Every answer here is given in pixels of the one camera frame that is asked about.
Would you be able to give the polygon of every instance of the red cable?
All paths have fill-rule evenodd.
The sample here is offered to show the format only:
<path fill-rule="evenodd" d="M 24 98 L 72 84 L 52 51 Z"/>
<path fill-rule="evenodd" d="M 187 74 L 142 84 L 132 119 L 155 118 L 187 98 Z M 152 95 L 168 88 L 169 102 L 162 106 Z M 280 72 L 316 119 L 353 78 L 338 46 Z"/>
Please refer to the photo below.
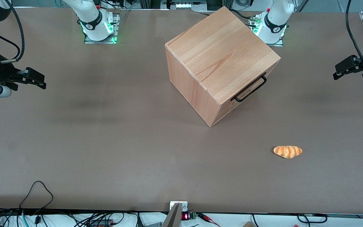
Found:
<path fill-rule="evenodd" d="M 212 223 L 212 224 L 216 224 L 218 227 L 221 227 L 218 223 L 216 223 L 215 221 L 213 221 L 210 217 L 208 217 L 208 216 L 205 216 L 204 217 L 204 219 L 205 220 L 207 220 L 207 221 L 209 221 L 210 223 Z"/>

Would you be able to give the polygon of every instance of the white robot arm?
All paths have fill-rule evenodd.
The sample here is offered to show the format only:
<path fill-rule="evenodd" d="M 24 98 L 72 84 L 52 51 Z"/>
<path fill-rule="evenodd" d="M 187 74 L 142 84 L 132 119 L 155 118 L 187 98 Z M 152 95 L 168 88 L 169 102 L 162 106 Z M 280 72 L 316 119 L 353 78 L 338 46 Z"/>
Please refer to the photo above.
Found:
<path fill-rule="evenodd" d="M 252 30 L 264 43 L 276 43 L 283 35 L 294 9 L 292 0 L 273 0 L 270 10 L 259 15 L 260 21 L 255 21 L 257 27 Z"/>
<path fill-rule="evenodd" d="M 63 0 L 77 14 L 84 33 L 93 41 L 106 39 L 113 33 L 113 13 L 97 9 L 92 0 Z"/>

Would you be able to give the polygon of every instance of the toy bread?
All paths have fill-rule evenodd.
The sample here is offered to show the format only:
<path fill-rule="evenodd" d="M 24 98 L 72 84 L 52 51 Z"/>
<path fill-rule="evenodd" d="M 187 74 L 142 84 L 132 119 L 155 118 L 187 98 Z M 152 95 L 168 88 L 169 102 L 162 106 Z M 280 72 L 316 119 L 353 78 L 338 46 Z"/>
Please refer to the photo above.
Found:
<path fill-rule="evenodd" d="M 274 153 L 283 158 L 294 158 L 302 154 L 302 149 L 296 146 L 278 146 L 274 148 Z"/>

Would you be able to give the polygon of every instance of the box top surface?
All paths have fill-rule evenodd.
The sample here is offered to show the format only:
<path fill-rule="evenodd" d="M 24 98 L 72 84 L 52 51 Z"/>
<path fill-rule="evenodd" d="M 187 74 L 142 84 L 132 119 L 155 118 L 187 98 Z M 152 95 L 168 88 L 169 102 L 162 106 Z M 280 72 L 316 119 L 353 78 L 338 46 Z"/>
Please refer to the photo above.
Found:
<path fill-rule="evenodd" d="M 219 104 L 280 60 L 226 7 L 165 46 Z"/>

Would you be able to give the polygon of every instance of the black metal handle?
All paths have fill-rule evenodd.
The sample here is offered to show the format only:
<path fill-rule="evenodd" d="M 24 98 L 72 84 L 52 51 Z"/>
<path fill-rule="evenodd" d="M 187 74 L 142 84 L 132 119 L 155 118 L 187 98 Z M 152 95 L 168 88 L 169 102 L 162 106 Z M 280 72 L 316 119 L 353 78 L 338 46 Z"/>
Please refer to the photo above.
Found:
<path fill-rule="evenodd" d="M 239 92 L 237 95 L 235 95 L 231 101 L 233 99 L 235 99 L 237 102 L 243 102 L 245 99 L 247 99 L 249 96 L 251 96 L 256 90 L 258 90 L 261 86 L 263 86 L 265 84 L 265 82 L 267 82 L 267 78 L 265 77 L 267 72 L 264 72 L 261 76 L 257 77 L 257 79 L 255 79 L 253 82 L 251 82 L 249 85 L 247 85 L 241 92 Z M 248 95 L 246 95 L 243 99 L 239 99 L 238 96 L 241 95 L 246 89 L 250 88 L 253 84 L 255 84 L 259 79 L 264 80 L 263 83 L 261 83 L 260 85 L 258 85 L 258 87 L 256 87 L 256 89 L 254 89 L 253 91 L 251 91 Z"/>

